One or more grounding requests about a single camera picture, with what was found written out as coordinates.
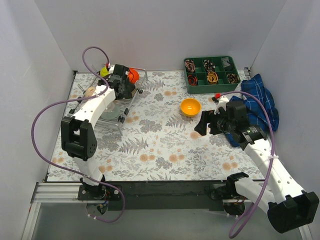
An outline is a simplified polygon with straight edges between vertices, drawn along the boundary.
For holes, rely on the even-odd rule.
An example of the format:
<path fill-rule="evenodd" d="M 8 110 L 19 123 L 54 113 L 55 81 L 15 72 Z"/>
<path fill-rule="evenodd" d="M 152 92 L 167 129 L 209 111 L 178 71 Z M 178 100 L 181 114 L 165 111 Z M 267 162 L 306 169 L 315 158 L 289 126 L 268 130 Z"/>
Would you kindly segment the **yellow bowl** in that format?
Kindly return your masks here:
<path fill-rule="evenodd" d="M 195 98 L 186 98 L 180 104 L 181 112 L 187 117 L 195 117 L 201 109 L 201 103 Z"/>

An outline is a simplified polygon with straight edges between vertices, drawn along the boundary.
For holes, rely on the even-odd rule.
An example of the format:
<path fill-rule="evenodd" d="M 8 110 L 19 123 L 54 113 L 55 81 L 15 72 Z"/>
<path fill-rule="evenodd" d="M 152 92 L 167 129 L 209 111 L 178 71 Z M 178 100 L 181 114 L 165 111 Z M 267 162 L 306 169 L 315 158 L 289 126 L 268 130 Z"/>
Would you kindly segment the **mint green bowl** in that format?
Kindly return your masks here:
<path fill-rule="evenodd" d="M 120 114 L 120 108 L 114 103 L 111 102 L 106 109 L 101 114 L 103 120 L 113 120 Z"/>

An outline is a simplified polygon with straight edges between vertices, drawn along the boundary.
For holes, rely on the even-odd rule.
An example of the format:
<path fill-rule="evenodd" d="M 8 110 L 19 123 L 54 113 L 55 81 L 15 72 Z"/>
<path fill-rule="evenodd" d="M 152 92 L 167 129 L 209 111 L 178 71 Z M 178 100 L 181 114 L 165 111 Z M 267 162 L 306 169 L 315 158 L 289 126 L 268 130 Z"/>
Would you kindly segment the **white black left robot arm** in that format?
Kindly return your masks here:
<path fill-rule="evenodd" d="M 103 112 L 117 99 L 131 99 L 136 91 L 134 75 L 129 67 L 115 64 L 110 67 L 81 108 L 71 117 L 61 121 L 61 147 L 77 164 L 84 174 L 80 179 L 84 191 L 94 199 L 102 199 L 106 187 L 105 180 L 94 158 L 98 144 L 94 133 L 95 125 Z"/>

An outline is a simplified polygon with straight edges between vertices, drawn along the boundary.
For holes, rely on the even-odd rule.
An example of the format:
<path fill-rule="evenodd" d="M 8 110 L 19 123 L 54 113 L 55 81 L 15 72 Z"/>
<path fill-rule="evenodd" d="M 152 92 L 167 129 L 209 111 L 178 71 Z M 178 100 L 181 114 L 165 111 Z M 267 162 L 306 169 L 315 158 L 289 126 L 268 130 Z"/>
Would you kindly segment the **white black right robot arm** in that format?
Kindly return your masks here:
<path fill-rule="evenodd" d="M 220 99 L 215 110 L 201 113 L 200 121 L 194 128 L 205 136 L 210 134 L 231 134 L 241 149 L 253 160 L 263 174 L 269 190 L 254 182 L 246 173 L 235 173 L 227 177 L 227 187 L 233 196 L 244 196 L 262 209 L 279 233 L 308 225 L 313 222 L 320 200 L 312 192 L 306 192 L 285 169 L 266 133 L 252 125 L 247 108 L 241 101 Z"/>

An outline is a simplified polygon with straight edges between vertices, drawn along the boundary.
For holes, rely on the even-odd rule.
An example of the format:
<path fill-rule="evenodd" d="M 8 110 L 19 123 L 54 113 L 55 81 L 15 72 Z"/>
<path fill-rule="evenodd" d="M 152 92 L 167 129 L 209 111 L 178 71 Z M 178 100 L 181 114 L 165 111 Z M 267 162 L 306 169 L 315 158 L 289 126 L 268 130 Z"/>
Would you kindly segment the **orange bowl rear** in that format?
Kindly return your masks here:
<path fill-rule="evenodd" d="M 140 75 L 134 68 L 129 68 L 128 79 L 130 83 L 136 84 L 136 82 L 140 79 Z"/>

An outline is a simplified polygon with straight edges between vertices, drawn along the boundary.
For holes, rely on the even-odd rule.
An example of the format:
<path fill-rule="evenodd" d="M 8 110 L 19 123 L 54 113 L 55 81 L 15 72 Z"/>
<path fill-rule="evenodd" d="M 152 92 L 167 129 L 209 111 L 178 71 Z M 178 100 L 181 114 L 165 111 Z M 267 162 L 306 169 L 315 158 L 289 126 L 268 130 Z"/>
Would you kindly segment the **lime green bowl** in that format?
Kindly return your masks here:
<path fill-rule="evenodd" d="M 106 77 L 109 73 L 109 69 L 106 66 L 102 67 L 102 69 L 99 72 L 100 76 L 102 76 L 103 78 Z"/>

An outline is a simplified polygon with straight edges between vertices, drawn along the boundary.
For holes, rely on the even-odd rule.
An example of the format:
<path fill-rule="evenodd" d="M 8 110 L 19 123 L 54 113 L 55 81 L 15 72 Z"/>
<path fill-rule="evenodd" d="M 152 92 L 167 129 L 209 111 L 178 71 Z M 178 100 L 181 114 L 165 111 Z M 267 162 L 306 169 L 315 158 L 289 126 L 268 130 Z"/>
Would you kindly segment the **beige bowl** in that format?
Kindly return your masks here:
<path fill-rule="evenodd" d="M 84 97 L 86 99 L 92 99 L 96 97 L 96 88 L 95 87 L 89 87 L 85 93 L 84 93 Z"/>

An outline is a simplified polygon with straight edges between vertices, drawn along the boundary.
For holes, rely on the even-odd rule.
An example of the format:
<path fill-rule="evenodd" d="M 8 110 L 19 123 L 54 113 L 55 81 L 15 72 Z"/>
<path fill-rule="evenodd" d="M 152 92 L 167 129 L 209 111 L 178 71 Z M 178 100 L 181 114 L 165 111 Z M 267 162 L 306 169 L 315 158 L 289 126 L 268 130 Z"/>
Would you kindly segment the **blue plaid cloth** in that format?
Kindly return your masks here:
<path fill-rule="evenodd" d="M 243 80 L 235 89 L 235 93 L 227 94 L 232 101 L 240 101 L 246 106 L 247 116 L 252 125 L 258 125 L 265 133 L 270 129 L 276 132 L 280 116 L 271 92 L 265 87 L 258 73 L 250 80 Z"/>

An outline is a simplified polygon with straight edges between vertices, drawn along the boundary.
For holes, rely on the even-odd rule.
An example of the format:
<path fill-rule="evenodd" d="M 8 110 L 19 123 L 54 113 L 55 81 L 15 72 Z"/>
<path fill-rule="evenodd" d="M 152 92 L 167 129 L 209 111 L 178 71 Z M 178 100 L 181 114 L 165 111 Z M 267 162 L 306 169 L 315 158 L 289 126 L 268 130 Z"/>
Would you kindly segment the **green compartment tray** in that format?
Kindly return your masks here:
<path fill-rule="evenodd" d="M 188 57 L 183 62 L 189 94 L 231 92 L 241 82 L 231 56 Z"/>

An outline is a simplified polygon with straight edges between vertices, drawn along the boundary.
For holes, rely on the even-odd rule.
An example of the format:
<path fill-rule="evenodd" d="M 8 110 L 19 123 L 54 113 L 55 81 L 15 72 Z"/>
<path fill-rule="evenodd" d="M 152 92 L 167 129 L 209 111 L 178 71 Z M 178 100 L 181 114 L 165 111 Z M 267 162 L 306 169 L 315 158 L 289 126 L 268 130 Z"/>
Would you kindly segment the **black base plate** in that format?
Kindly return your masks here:
<path fill-rule="evenodd" d="M 110 181 L 125 197 L 126 210 L 206 209 L 223 211 L 224 202 L 242 206 L 225 180 Z"/>

